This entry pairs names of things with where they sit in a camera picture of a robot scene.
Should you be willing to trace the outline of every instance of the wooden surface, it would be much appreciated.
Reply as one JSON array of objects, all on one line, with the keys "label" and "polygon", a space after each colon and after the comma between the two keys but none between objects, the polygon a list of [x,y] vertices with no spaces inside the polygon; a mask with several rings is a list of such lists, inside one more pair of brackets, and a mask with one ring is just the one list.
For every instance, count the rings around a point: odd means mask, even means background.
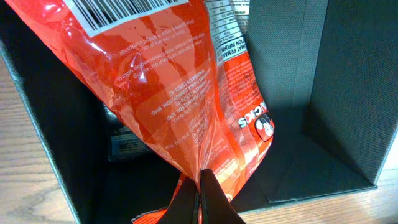
[{"label": "wooden surface", "polygon": [[[247,223],[398,223],[398,146],[379,189],[242,215]],[[70,209],[0,59],[0,223],[74,223]]]}]

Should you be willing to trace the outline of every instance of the snack bag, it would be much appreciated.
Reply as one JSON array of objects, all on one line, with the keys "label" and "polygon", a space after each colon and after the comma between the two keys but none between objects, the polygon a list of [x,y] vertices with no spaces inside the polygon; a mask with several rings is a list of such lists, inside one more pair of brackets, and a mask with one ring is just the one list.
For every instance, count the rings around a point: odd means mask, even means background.
[{"label": "snack bag", "polygon": [[230,201],[262,161],[274,123],[229,0],[6,1],[197,185],[200,170],[212,169]]}]

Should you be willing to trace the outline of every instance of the wooden table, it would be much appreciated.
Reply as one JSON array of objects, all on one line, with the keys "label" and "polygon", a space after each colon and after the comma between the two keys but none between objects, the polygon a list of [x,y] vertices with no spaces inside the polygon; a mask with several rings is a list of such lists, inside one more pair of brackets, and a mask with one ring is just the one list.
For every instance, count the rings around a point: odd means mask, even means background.
[{"label": "wooden table", "polygon": [[[0,58],[0,223],[74,223]],[[242,215],[247,223],[398,223],[398,141],[370,192]]]}]

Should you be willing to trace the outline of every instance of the logo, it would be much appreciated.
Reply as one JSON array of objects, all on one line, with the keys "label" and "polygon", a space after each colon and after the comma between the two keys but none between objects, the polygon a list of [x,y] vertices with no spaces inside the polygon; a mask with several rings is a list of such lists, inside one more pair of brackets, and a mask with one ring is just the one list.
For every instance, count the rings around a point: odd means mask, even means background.
[{"label": "logo", "polygon": [[269,117],[269,113],[260,115],[254,125],[258,135],[264,142],[274,134],[274,122]]},{"label": "logo", "polygon": [[267,111],[266,104],[264,102],[260,103],[260,105],[256,106],[253,110],[248,112],[242,118],[238,120],[239,127],[244,128],[246,125],[250,124],[255,120],[258,116],[265,113]]},{"label": "logo", "polygon": [[225,194],[225,197],[228,199],[229,202],[231,202],[233,199],[232,195],[230,195],[230,194]]}]

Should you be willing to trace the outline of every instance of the nutrition facts label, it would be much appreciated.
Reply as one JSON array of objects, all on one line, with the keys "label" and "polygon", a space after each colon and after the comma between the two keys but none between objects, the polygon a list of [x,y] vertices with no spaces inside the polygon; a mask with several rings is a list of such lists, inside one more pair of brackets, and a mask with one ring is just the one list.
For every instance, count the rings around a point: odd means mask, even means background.
[{"label": "nutrition facts label", "polygon": [[207,1],[211,40],[216,50],[217,65],[246,52],[241,28],[229,0]]}]

